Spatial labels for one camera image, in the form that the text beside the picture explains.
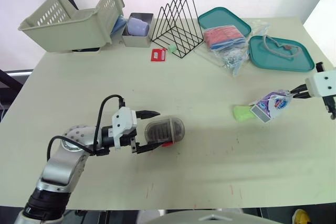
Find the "red cloth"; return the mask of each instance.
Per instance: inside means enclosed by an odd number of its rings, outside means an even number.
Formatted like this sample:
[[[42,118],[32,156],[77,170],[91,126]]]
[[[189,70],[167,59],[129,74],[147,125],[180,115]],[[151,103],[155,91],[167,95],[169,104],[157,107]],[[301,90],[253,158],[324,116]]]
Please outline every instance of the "red cloth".
[[[235,26],[220,26],[204,32],[204,39],[209,48],[213,44],[241,37],[243,35]]]

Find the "black wire rack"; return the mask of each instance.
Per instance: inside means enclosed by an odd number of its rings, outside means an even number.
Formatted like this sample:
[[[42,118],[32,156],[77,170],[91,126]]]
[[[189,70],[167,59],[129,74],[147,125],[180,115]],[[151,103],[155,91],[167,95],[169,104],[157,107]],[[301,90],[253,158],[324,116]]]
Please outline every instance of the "black wire rack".
[[[194,0],[172,0],[161,7],[152,41],[161,47],[176,45],[181,59],[203,41]]]

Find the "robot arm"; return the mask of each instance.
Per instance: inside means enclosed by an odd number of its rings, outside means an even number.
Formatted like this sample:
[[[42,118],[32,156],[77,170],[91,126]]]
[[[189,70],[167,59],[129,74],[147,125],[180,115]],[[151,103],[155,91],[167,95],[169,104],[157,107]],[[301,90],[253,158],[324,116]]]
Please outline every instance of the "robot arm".
[[[103,106],[112,97],[119,98],[119,110],[113,115],[111,126],[100,128]],[[160,114],[155,111],[133,111],[125,107],[122,97],[112,95],[102,102],[96,126],[77,125],[68,129],[63,136],[53,137],[48,146],[47,164],[15,224],[61,223],[87,158],[90,155],[107,155],[111,147],[119,149],[130,145],[133,153],[159,147],[163,143],[140,146],[135,141],[137,118],[147,119],[157,115]],[[50,157],[51,146],[56,139],[61,139],[61,144]]]
[[[291,91],[295,94],[293,98],[307,99],[311,97],[322,97],[324,105],[331,119],[336,118],[336,69],[325,71],[323,63],[316,64],[317,73],[306,79],[306,84],[302,84]]]

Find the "white table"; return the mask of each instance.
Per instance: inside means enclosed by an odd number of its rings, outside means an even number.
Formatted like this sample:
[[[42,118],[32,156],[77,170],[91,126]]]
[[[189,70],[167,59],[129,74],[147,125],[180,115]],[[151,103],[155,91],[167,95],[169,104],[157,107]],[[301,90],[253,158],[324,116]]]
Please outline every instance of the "white table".
[[[331,64],[298,18],[265,19],[269,35],[306,46],[315,62]],[[47,53],[0,124],[0,205],[22,207],[46,164],[50,138],[77,124],[95,125],[101,101],[120,94],[134,110],[174,115],[182,142],[144,154],[130,147],[88,159],[70,209],[271,207],[336,201],[336,124],[322,99],[294,99],[268,124],[238,123],[232,109],[269,91],[292,89],[310,73],[229,71],[190,53],[150,62],[150,48],[118,42],[99,54]],[[111,125],[117,101],[101,125]],[[144,143],[142,120],[137,140]]]

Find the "green object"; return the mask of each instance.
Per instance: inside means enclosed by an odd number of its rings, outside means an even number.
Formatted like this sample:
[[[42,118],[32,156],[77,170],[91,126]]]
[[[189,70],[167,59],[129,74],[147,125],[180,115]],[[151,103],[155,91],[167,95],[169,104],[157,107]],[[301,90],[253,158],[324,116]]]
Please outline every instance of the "green object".
[[[243,122],[250,118],[255,118],[256,116],[251,112],[252,106],[235,106],[233,108],[233,114],[235,116],[235,119],[238,122]]]
[[[177,49],[177,47],[176,47],[175,44],[171,44],[171,45],[168,46],[168,52],[173,53],[173,52],[176,51],[176,49]]]
[[[204,29],[234,25],[245,37],[251,32],[251,27],[245,21],[224,7],[216,7],[203,13],[198,17],[198,22]]]
[[[263,36],[253,36],[249,41],[250,59],[257,67],[297,72],[314,69],[315,64],[301,43],[281,38],[266,39],[265,42],[268,48],[265,47]]]
[[[47,52],[102,47],[122,15],[123,0],[100,0],[95,8],[77,10],[68,0],[46,0],[20,25]]]

